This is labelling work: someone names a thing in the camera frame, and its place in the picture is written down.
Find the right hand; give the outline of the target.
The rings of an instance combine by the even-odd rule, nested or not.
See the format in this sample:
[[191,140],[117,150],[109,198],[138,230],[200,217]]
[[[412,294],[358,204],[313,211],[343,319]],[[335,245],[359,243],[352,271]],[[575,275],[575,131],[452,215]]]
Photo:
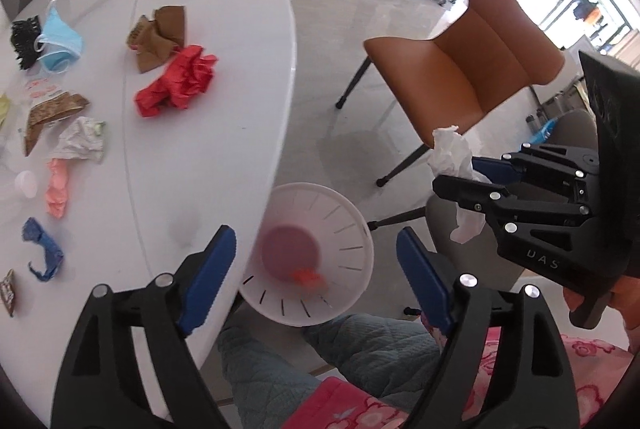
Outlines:
[[602,297],[610,295],[608,306],[619,311],[624,322],[624,328],[628,337],[628,351],[636,354],[639,351],[639,279],[629,276],[620,276],[615,283],[610,282],[610,287],[599,285],[590,289],[588,297]]

